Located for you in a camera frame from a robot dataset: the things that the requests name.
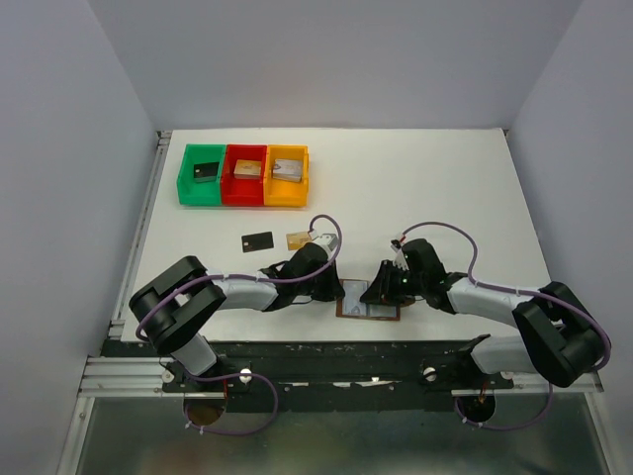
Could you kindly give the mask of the gold credit card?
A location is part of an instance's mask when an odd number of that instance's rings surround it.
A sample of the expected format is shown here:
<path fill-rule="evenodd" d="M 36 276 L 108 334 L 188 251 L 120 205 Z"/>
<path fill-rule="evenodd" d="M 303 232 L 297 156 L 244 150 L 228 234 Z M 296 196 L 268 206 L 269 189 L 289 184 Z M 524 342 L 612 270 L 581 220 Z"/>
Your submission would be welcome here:
<path fill-rule="evenodd" d="M 308 231 L 286 234 L 286 243 L 289 250 L 298 250 L 302 248 L 305 244 L 312 241 L 313 237 Z"/>

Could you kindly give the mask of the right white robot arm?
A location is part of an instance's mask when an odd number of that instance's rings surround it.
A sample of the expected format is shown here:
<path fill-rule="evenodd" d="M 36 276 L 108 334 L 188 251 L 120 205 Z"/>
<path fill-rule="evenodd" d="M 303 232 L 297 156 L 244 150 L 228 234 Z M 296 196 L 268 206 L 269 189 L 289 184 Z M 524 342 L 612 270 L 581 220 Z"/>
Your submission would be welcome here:
<path fill-rule="evenodd" d="M 463 272 L 448 272 L 434 247 L 417 238 L 398 244 L 397 259 L 381 262 L 360 301 L 374 306 L 408 306 L 422 298 L 451 315 L 472 315 L 517 329 L 515 336 L 484 335 L 464 349 L 455 375 L 475 388 L 491 374 L 535 373 L 557 387 L 569 387 L 605 356 L 605 343 L 585 318 L 576 295 L 560 282 L 525 295 L 476 285 Z"/>

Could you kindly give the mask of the silver VIP credit card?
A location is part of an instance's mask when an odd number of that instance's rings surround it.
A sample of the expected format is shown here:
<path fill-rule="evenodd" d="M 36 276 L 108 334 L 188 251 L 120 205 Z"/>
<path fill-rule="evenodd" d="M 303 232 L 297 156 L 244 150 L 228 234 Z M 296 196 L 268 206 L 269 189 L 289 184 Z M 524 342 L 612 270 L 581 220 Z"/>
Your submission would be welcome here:
<path fill-rule="evenodd" d="M 341 303 L 341 314 L 347 317 L 366 317 L 367 305 L 360 298 L 368 288 L 368 283 L 363 280 L 344 280 L 342 287 L 345 296 Z"/>

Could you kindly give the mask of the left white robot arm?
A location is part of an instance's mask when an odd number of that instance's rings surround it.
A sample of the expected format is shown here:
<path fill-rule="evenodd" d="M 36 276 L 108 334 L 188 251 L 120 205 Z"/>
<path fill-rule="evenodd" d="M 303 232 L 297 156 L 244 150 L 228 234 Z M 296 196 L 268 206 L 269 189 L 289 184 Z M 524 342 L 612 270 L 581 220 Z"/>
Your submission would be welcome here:
<path fill-rule="evenodd" d="M 339 248 L 336 235 L 323 234 L 289 260 L 235 279 L 213 279 L 198 257 L 185 256 L 131 297 L 138 336 L 146 338 L 158 355 L 178 361 L 195 389 L 210 390 L 219 381 L 220 368 L 200 329 L 211 316 L 219 310 L 278 311 L 299 297 L 318 302 L 342 299 L 335 265 Z"/>

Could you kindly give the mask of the black credit card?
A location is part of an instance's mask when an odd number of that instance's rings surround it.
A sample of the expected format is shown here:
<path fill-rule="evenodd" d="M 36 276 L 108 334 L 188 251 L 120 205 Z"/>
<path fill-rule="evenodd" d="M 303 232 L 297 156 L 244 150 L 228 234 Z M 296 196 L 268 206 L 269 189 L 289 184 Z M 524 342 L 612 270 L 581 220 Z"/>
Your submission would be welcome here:
<path fill-rule="evenodd" d="M 241 237 L 242 251 L 244 253 L 272 249 L 274 238 L 271 232 L 256 233 Z"/>

